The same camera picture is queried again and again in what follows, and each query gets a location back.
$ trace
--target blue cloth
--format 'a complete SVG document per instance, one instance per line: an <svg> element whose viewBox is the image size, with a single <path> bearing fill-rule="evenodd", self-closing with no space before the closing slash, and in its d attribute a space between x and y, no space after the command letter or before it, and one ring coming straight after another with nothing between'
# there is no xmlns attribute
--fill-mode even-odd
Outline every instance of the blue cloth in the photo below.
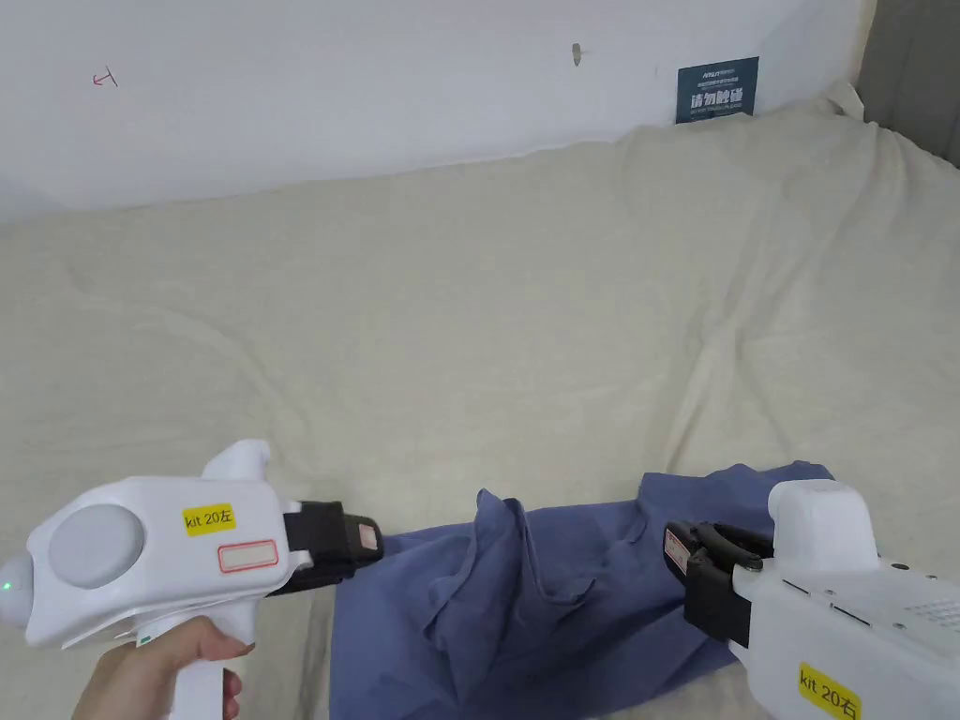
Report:
<svg viewBox="0 0 960 720"><path fill-rule="evenodd" d="M337 588L333 720L565 720L643 703L733 661L684 621L668 520L772 534L767 495L809 463L648 473L634 501L524 513L482 491L471 524L385 539Z"/></svg>

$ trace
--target gray headboard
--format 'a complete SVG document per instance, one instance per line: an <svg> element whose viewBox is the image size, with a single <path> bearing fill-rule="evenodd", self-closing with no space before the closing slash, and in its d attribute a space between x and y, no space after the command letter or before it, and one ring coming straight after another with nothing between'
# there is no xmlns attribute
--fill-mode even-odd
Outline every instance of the gray headboard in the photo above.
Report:
<svg viewBox="0 0 960 720"><path fill-rule="evenodd" d="M878 0L857 90L868 121L960 167L960 0Z"/></svg>

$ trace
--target beige bedsheet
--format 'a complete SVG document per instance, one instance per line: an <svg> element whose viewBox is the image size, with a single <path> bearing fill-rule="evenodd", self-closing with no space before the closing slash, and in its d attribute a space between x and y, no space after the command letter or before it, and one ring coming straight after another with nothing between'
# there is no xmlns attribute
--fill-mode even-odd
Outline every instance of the beige bedsheet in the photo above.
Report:
<svg viewBox="0 0 960 720"><path fill-rule="evenodd" d="M960 173L826 102L0 235L0 554L238 438L387 531L795 458L960 579ZM264 604L244 716L325 716L332 593ZM0 630L4 717L95 653ZM761 715L732 668L625 717Z"/></svg>

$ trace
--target gray circular button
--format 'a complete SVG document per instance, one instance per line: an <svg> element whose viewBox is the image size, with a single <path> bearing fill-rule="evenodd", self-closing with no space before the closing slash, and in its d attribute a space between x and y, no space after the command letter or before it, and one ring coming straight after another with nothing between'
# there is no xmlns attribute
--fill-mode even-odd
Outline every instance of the gray circular button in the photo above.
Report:
<svg viewBox="0 0 960 720"><path fill-rule="evenodd" d="M54 531L50 567L76 588L101 588L133 567L143 552L143 537L143 524L126 508L90 505Z"/></svg>

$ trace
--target white wall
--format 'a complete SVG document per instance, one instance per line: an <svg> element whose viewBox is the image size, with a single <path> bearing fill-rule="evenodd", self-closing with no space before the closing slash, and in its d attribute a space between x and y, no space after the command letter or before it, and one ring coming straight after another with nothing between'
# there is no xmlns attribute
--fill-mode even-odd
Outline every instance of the white wall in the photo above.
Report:
<svg viewBox="0 0 960 720"><path fill-rule="evenodd" d="M504 156L671 122L760 55L757 109L859 61L861 0L22 0L0 220ZM586 52L574 67L570 47ZM109 65L119 86L92 82Z"/></svg>

